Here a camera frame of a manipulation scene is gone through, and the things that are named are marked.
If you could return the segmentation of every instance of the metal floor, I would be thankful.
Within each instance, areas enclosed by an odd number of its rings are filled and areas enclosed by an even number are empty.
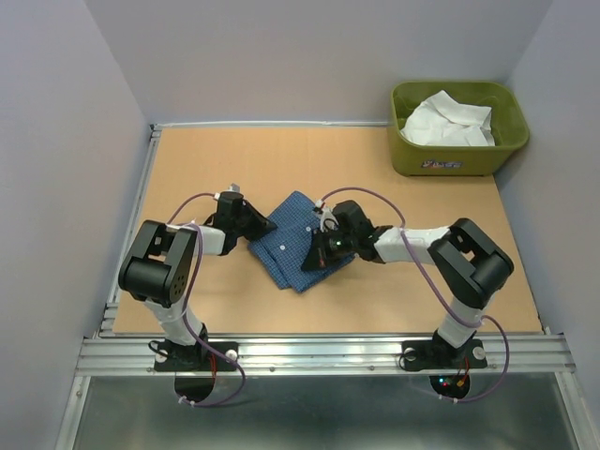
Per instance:
[[[473,375],[472,393],[497,377]],[[419,388],[432,392],[419,376],[253,378],[231,406],[207,411],[177,404],[169,377],[94,377],[75,448],[578,448],[552,373],[510,374],[495,394],[464,405]]]

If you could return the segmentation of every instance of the metal frame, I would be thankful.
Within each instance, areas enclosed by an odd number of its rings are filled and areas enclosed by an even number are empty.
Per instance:
[[[219,336],[211,341],[235,340],[239,344],[239,363],[248,376],[413,376],[440,374],[440,370],[407,372],[398,365],[401,344],[428,335],[332,335],[310,337]],[[504,343],[499,335],[480,336],[487,352],[488,368],[472,373],[499,373],[504,364]],[[148,349],[148,338],[87,339],[75,374],[79,377],[168,376],[153,370],[155,355]],[[511,335],[511,373],[572,372],[575,364],[564,337]],[[179,376],[210,376],[209,372],[180,372]],[[222,372],[221,377],[239,377]]]
[[[377,127],[386,122],[329,122],[329,121],[258,121],[258,122],[198,122],[188,124],[160,124],[153,126],[144,163],[142,179],[133,207],[127,233],[121,250],[125,256],[142,211],[149,175],[155,160],[161,130],[165,128],[192,127]],[[68,450],[75,444],[83,407],[95,376],[173,376],[153,370],[154,354],[148,349],[150,338],[160,335],[116,334],[113,322],[116,317],[120,293],[115,271],[104,318],[96,335],[86,339],[75,370],[75,379],[69,395],[56,444],[57,450]],[[581,395],[576,368],[563,336],[514,334],[509,335],[511,373],[555,373],[568,420],[581,449],[600,449],[600,439],[593,420]],[[239,362],[248,376],[381,376],[427,375],[440,371],[406,372],[398,366],[400,345],[407,340],[423,338],[417,334],[370,335],[211,335],[212,341],[235,340],[239,342]],[[500,372],[504,364],[504,346],[499,334],[478,335],[484,342],[489,367],[472,372]],[[180,376],[203,376],[207,373],[178,373]],[[238,377],[235,372],[219,376]]]

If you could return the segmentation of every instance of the white cloth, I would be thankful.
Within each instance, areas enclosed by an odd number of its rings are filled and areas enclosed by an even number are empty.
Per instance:
[[[489,106],[463,105],[440,91],[416,107],[400,132],[419,145],[487,147],[496,144],[490,120]]]

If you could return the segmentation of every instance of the white enclosure wall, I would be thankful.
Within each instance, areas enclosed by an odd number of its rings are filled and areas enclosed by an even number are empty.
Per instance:
[[[0,4],[0,446],[54,447],[148,127],[82,0]]]
[[[541,317],[600,423],[600,3],[555,0],[510,81],[532,132],[498,176]]]
[[[385,120],[412,78],[505,81],[551,0],[86,0],[152,123]]]

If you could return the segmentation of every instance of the green plastic basket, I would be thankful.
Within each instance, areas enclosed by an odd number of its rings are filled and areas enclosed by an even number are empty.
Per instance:
[[[406,119],[441,90],[458,103],[490,106],[493,147],[417,145],[400,134]],[[517,99],[496,82],[403,82],[392,91],[388,139],[392,165],[403,175],[490,175],[529,140]]]

